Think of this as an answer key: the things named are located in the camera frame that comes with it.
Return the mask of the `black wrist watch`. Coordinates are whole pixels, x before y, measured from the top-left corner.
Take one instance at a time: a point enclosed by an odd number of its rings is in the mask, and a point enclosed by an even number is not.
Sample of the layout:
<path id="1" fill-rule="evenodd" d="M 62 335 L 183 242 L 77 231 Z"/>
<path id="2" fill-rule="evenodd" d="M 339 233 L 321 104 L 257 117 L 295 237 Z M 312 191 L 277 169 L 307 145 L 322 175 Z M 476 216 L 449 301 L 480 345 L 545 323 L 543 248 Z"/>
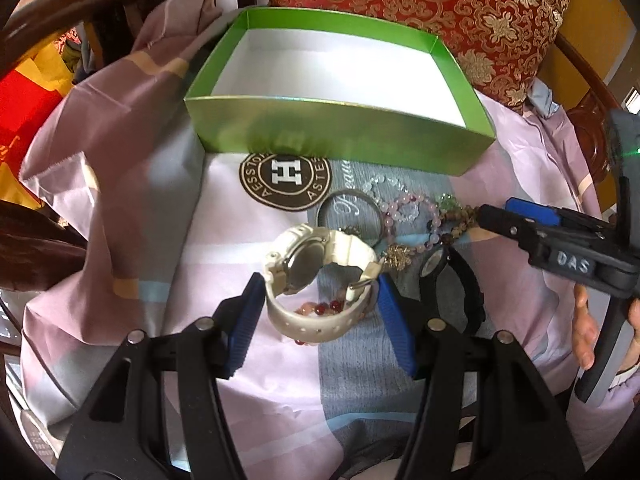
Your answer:
<path id="1" fill-rule="evenodd" d="M 419 272 L 419 296 L 427 318 L 442 318 L 463 335 L 475 336 L 486 321 L 484 294 L 460 252 L 438 244 Z"/>

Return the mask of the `gold pendant charm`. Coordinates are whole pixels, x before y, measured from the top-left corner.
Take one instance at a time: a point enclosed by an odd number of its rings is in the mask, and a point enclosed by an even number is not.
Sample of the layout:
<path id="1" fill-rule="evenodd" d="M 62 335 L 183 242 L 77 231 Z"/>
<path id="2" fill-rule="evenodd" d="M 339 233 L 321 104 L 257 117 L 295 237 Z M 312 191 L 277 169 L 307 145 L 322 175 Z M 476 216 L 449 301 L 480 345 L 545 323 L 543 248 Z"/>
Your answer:
<path id="1" fill-rule="evenodd" d="M 401 272 L 411 266 L 412 259 L 416 255 L 413 247 L 403 244 L 390 244 L 382 253 L 382 265 L 386 270 Z"/>

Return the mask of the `white wrist watch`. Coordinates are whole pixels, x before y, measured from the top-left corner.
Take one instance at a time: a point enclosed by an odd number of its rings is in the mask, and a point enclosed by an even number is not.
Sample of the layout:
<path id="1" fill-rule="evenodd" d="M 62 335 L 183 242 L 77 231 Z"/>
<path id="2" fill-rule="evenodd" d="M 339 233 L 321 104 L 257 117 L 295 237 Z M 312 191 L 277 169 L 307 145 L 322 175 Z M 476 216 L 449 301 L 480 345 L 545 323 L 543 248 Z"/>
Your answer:
<path id="1" fill-rule="evenodd" d="M 341 312 L 302 315 L 280 304 L 281 296 L 298 294 L 327 266 L 360 271 L 356 281 L 346 287 Z M 374 303 L 373 283 L 382 269 L 382 260 L 374 249 L 356 235 L 307 223 L 293 226 L 273 242 L 262 271 L 270 322 L 283 336 L 305 344 L 323 344 L 341 338 Z"/>

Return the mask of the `red gold brocade cushion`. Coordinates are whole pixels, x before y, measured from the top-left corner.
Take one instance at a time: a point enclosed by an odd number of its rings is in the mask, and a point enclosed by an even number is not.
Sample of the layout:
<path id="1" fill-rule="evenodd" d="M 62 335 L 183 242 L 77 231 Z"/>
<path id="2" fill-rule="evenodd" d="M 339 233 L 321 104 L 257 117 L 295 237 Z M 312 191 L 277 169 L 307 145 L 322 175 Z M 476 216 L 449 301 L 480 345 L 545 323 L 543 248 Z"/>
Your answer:
<path id="1" fill-rule="evenodd" d="M 341 11 L 429 32 L 470 84 L 516 110 L 555 40 L 570 0 L 269 0 L 273 6 Z"/>

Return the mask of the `pink grey patterned bedsheet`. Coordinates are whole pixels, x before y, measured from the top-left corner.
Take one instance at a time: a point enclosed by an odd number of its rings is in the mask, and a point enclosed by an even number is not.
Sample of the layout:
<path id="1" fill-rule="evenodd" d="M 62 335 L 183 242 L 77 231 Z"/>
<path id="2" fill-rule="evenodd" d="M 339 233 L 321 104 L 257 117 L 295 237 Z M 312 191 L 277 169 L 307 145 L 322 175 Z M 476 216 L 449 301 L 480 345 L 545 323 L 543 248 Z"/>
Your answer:
<path id="1" fill-rule="evenodd" d="M 206 40 L 235 16 L 213 0 L 166 0 L 134 52 L 78 84 L 35 136 L 22 179 L 88 238 L 84 267 L 30 300 L 21 364 L 29 407 L 52 437 L 72 417 L 130 330 L 180 332 L 242 292 L 267 248 L 312 212 L 284 212 L 241 185 L 241 154 L 205 155 L 182 98 Z M 332 184 L 398 174 L 414 190 L 469 205 L 510 195 L 599 217 L 596 193 L 562 108 L 524 117 L 477 93 L 497 127 L 480 161 L 451 180 L 420 171 L 330 162 Z M 574 285 L 531 268 L 518 245 L 472 229 L 458 245 L 474 266 L 488 320 L 510 330 L 553 394 L 569 389 Z M 378 312 L 344 337 L 299 346 L 262 314 L 245 364 L 220 382 L 249 479 L 391 479 L 422 384 L 397 367 Z M 589 468 L 639 405 L 638 356 L 600 408 L 570 396 L 568 426 Z"/>

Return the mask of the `green gift box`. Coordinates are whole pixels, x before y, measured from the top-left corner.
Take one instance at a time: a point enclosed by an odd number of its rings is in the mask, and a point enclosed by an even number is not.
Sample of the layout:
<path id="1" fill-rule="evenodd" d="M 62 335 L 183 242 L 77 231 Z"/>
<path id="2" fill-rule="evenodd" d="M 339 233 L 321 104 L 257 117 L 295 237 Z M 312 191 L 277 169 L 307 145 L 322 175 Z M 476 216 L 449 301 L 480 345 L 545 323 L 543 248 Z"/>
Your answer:
<path id="1" fill-rule="evenodd" d="M 184 102 L 213 153 L 318 156 L 458 176 L 496 137 L 438 37 L 326 10 L 243 10 Z"/>

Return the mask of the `red yellow bag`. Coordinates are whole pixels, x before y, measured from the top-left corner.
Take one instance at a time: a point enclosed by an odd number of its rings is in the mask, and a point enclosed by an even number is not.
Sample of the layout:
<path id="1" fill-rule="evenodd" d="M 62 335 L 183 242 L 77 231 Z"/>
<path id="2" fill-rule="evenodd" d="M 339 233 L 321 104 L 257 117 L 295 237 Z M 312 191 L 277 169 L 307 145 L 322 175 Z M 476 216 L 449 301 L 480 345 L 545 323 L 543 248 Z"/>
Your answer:
<path id="1" fill-rule="evenodd" d="M 42 207 L 18 180 L 23 159 L 44 121 L 72 88 L 72 73 L 54 44 L 1 79 L 1 199 L 29 209 Z"/>

